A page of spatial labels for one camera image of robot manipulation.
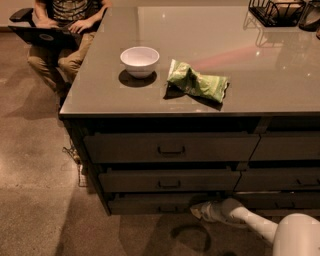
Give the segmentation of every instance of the concrete floor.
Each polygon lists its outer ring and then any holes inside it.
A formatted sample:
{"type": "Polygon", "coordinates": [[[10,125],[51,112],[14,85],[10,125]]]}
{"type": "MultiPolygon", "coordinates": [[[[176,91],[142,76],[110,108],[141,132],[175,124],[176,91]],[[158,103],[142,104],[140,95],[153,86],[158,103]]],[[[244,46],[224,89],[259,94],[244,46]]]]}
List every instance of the concrete floor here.
{"type": "Polygon", "coordinates": [[[267,256],[252,232],[184,215],[107,216],[79,186],[53,93],[0,33],[0,255],[267,256]]]}

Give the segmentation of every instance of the chair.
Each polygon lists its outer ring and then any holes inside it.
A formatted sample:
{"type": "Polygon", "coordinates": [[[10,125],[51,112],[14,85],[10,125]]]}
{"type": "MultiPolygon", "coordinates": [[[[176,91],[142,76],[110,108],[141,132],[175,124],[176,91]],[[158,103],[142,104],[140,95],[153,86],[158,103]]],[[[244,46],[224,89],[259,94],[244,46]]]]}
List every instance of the chair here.
{"type": "Polygon", "coordinates": [[[31,27],[35,27],[36,24],[32,19],[33,8],[23,8],[12,14],[9,18],[12,22],[28,22],[31,27]]]}

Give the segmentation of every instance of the gray cabinet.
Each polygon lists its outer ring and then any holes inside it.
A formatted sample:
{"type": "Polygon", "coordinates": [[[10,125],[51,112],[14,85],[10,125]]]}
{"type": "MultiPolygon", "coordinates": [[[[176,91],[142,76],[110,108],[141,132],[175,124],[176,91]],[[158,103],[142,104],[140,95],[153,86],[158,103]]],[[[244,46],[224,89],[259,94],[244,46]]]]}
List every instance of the gray cabinet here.
{"type": "Polygon", "coordinates": [[[64,122],[107,213],[154,214],[189,212],[193,204],[229,196],[254,209],[320,208],[320,122],[314,120],[64,122]]]}

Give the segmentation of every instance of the drawer handle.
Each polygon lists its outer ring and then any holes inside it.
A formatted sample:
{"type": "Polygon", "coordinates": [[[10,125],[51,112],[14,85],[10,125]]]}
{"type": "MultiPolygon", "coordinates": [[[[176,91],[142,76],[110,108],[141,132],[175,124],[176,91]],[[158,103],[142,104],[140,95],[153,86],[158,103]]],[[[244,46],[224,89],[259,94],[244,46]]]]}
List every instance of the drawer handle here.
{"type": "Polygon", "coordinates": [[[158,153],[164,157],[176,157],[184,155],[186,152],[186,149],[184,146],[182,146],[181,150],[178,151],[169,151],[169,150],[163,150],[160,146],[158,146],[158,153]]]}
{"type": "Polygon", "coordinates": [[[320,186],[319,179],[317,179],[317,183],[312,183],[312,184],[303,184],[299,179],[297,179],[297,183],[302,187],[318,187],[318,186],[320,186]]]}
{"type": "Polygon", "coordinates": [[[277,202],[275,202],[274,204],[277,209],[294,209],[294,208],[296,208],[296,205],[294,202],[291,202],[291,204],[288,204],[288,205],[286,205],[286,204],[281,205],[281,204],[278,204],[277,202]]]}
{"type": "Polygon", "coordinates": [[[158,181],[158,188],[160,189],[177,189],[181,187],[180,180],[176,181],[176,184],[165,184],[165,182],[158,181]]]}
{"type": "Polygon", "coordinates": [[[178,211],[178,207],[177,206],[159,206],[158,208],[158,212],[159,213],[177,213],[178,211]]]}

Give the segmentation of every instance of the person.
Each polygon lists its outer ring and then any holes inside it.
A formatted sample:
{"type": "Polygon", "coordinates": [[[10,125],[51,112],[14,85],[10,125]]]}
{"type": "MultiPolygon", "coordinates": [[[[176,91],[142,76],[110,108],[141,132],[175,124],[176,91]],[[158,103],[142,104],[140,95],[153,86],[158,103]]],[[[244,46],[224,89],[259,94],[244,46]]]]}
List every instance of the person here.
{"type": "Polygon", "coordinates": [[[82,34],[77,50],[31,46],[28,63],[59,97],[62,106],[111,0],[35,0],[39,28],[67,26],[82,34]]]}

